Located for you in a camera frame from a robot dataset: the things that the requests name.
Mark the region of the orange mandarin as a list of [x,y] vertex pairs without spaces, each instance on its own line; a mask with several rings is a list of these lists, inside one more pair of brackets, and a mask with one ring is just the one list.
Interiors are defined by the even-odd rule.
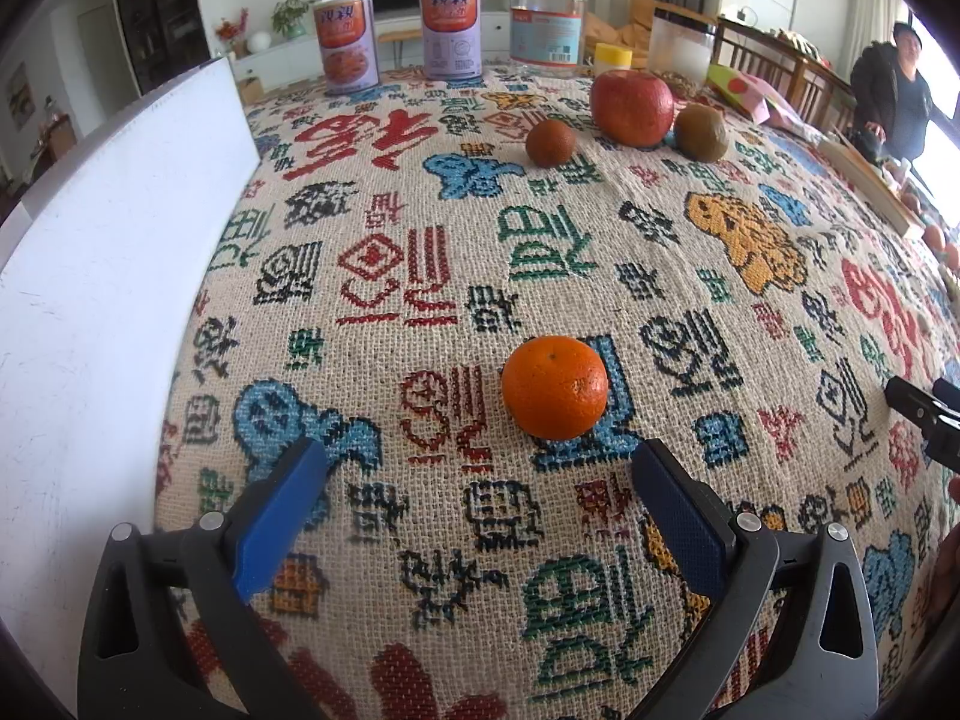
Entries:
[[601,356],[571,337],[539,337],[512,351],[501,394],[517,427],[536,439],[571,440],[596,426],[607,408]]

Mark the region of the brown kiwi fruit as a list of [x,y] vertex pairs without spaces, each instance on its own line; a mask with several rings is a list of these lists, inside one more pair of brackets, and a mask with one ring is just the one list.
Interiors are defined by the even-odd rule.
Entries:
[[715,163],[726,156],[727,128],[719,110],[704,104],[687,104],[675,117],[677,148],[689,160]]

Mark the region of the patterned woven tablecloth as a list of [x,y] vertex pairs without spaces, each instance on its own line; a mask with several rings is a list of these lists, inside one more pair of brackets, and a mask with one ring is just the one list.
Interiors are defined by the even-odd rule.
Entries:
[[252,606],[331,717],[625,717],[709,606],[631,484],[647,439],[768,530],[846,528],[880,690],[918,656],[958,509],[884,388],[957,366],[952,285],[810,146],[700,109],[714,163],[508,67],[247,106],[156,523],[324,445]]

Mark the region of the person in black jacket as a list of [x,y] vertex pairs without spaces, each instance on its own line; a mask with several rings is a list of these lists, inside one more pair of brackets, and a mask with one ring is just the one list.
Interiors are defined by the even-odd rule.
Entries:
[[935,109],[918,70],[923,41],[910,23],[896,21],[891,43],[872,43],[854,62],[851,143],[871,164],[884,158],[918,160]]

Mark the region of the white board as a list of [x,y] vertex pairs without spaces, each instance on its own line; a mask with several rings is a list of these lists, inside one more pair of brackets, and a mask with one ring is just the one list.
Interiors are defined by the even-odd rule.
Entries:
[[21,203],[2,259],[2,619],[62,706],[107,534],[153,522],[185,326],[258,165],[231,67],[212,60],[114,115]]

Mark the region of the pile of nuts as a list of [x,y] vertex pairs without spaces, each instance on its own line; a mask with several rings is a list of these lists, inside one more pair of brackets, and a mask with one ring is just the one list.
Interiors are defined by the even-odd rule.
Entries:
[[672,96],[679,101],[692,101],[703,91],[702,82],[695,82],[692,78],[686,78],[683,73],[663,71],[659,73],[659,78],[670,89]]

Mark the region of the small dark red-brown fruit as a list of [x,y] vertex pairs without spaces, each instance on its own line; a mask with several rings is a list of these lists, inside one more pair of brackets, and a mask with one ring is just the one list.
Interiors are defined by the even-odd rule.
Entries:
[[558,167],[571,160],[576,149],[576,135],[565,122],[545,119],[530,129],[524,146],[529,160],[536,166]]

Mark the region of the red apple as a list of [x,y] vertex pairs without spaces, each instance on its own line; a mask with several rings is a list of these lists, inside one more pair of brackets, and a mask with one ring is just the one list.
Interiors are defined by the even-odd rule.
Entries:
[[656,146],[674,122],[669,86],[646,71],[604,71],[592,82],[589,102],[594,124],[620,145]]

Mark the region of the clear jar black lid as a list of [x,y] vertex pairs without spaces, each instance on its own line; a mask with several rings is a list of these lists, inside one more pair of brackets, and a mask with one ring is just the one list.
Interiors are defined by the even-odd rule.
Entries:
[[647,70],[683,73],[695,82],[706,82],[715,48],[716,27],[688,20],[664,10],[654,11]]

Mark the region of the small yellow lid jar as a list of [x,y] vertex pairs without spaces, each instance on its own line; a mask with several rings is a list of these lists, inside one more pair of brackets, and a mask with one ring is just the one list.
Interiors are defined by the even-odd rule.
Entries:
[[631,70],[633,68],[633,50],[619,44],[597,43],[594,47],[594,75],[606,71]]

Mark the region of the orange cushion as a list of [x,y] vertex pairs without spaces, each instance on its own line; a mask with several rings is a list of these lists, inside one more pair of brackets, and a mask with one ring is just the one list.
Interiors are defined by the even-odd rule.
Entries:
[[584,20],[584,27],[586,28],[584,57],[586,57],[586,62],[594,59],[596,47],[599,44],[610,44],[611,46],[630,49],[633,52],[631,66],[635,70],[644,70],[649,43],[651,43],[652,18],[654,18],[654,11],[656,10],[675,13],[675,15],[683,16],[683,18],[704,25],[716,26],[718,24],[716,15],[704,15],[699,11],[661,2],[661,0],[630,0],[626,9],[626,23],[623,26],[613,26],[590,11]]

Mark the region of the orange-purple can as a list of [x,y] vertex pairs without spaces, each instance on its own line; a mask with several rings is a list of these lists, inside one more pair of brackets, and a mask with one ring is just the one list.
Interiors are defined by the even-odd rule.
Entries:
[[482,75],[482,0],[418,0],[423,70],[430,80]]
[[319,0],[314,26],[329,94],[352,94],[379,83],[373,0]]

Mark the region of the green potted plant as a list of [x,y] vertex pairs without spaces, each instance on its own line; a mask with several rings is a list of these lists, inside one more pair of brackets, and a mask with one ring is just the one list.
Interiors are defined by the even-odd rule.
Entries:
[[304,16],[310,9],[311,4],[306,0],[281,0],[272,13],[272,29],[286,41],[304,36]]

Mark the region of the clear jar blue label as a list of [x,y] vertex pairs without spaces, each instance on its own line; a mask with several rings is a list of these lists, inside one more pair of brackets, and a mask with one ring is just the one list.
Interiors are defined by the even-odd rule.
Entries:
[[576,75],[586,5],[587,0],[511,0],[509,58],[540,75]]

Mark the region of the right orange-purple can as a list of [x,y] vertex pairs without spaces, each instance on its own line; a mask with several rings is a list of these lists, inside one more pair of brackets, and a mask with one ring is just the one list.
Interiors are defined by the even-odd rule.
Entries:
[[482,75],[482,0],[418,0],[423,70],[430,80]]

